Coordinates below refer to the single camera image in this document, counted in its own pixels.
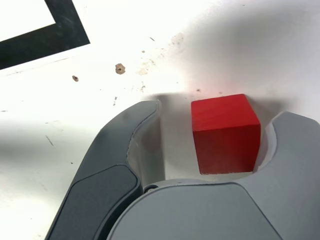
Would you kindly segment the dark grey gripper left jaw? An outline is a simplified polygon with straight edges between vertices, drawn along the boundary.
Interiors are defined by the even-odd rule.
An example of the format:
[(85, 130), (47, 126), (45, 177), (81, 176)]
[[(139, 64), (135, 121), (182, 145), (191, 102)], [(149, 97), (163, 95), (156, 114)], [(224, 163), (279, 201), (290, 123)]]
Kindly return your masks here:
[(99, 131), (52, 222), (48, 240), (105, 240), (145, 187), (165, 179), (160, 111), (160, 101), (141, 101)]

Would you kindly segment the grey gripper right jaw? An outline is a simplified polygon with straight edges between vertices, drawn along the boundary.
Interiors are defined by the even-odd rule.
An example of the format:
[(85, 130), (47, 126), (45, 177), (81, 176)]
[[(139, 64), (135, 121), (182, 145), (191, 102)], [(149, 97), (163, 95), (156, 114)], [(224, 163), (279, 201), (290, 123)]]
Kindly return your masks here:
[(253, 174), (157, 188), (123, 212), (108, 239), (319, 239), (319, 123), (283, 112), (266, 136), (265, 156)]

